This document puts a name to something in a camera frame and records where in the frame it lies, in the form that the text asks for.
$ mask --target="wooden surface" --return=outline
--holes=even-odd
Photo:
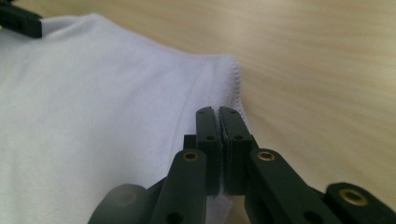
[[[102,14],[164,45],[229,53],[261,147],[312,187],[362,186],[396,210],[396,1],[21,0]],[[237,198],[227,223],[248,223]]]

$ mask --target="folded cloth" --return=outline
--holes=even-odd
[[[0,223],[88,223],[109,190],[167,175],[195,111],[242,113],[227,55],[191,55],[91,14],[0,32]],[[231,205],[208,199],[206,223]]]

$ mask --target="light wood tabletop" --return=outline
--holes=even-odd
[[[361,186],[396,210],[396,1],[21,0],[45,18],[101,14],[191,53],[228,53],[261,147],[305,182]],[[248,223],[237,197],[227,223]]]

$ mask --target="black object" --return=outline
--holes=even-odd
[[[226,193],[245,195],[252,224],[396,223],[396,214],[365,189],[348,183],[332,184],[325,194],[311,189],[278,153],[258,147],[236,110],[222,107],[219,116],[217,129],[213,109],[198,110],[197,134],[185,135],[168,177],[150,189],[116,187],[89,224],[204,224],[205,197],[219,193],[220,181]]]
[[[42,37],[41,17],[33,12],[15,7],[11,0],[0,0],[0,25],[22,35]]]

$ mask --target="fabric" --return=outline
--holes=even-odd
[[[230,56],[169,49],[95,14],[43,29],[0,31],[0,223],[88,223],[117,185],[167,175],[196,110],[244,113]],[[206,223],[230,204],[209,199]]]

